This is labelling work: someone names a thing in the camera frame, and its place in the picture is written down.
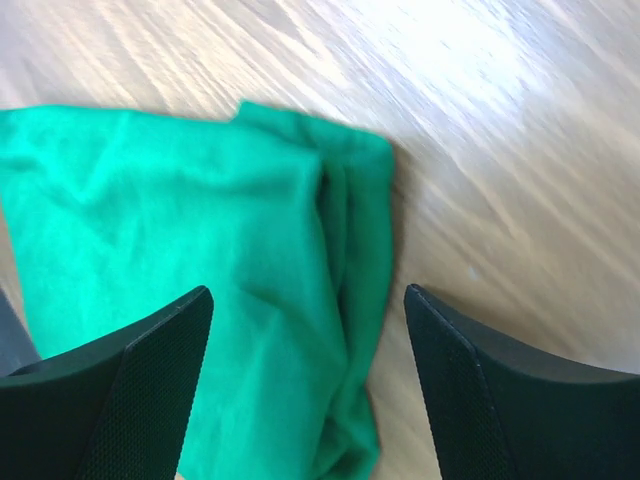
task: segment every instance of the light wood surface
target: light wood surface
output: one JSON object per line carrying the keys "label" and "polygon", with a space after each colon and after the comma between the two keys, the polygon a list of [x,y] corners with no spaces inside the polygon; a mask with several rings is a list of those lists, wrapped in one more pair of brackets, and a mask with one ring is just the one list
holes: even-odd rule
{"label": "light wood surface", "polygon": [[374,478],[438,478],[406,284],[544,350],[640,372],[638,31],[628,0],[4,0],[0,107],[220,118],[246,97],[393,139]]}

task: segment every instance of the wood grain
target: wood grain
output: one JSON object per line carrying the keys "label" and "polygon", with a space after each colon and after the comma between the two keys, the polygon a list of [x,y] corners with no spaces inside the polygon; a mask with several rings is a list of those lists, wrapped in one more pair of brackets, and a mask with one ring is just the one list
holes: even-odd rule
{"label": "wood grain", "polygon": [[392,138],[374,478],[438,478],[406,284],[547,351],[640,372],[639,30],[628,0],[4,0],[0,107],[220,118],[250,98]]}

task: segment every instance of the microfiber cloth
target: microfiber cloth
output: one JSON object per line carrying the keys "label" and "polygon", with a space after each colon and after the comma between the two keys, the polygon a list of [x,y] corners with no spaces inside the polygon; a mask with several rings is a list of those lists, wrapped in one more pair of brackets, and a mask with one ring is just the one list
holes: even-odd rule
{"label": "microfiber cloth", "polygon": [[392,172],[377,135],[252,103],[224,123],[0,112],[2,205],[43,357],[210,288],[186,480],[369,478]]}

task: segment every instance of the wooden floor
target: wooden floor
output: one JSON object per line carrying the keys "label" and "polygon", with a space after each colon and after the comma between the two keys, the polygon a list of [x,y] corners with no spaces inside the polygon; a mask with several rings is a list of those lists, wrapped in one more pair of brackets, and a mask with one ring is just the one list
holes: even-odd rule
{"label": "wooden floor", "polygon": [[[397,268],[369,382],[375,479],[438,478],[406,284],[640,372],[640,7],[628,0],[4,0],[0,107],[226,117],[239,99],[393,139]],[[8,244],[2,286],[19,304]]]}

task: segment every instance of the green fabric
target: green fabric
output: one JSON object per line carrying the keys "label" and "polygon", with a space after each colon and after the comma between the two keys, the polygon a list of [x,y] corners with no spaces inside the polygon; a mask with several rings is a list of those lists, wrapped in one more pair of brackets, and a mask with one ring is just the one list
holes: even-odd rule
{"label": "green fabric", "polygon": [[1,112],[0,193],[34,341],[55,355],[206,285],[213,326],[180,472],[369,478],[392,170],[376,135],[250,103],[228,123]]}

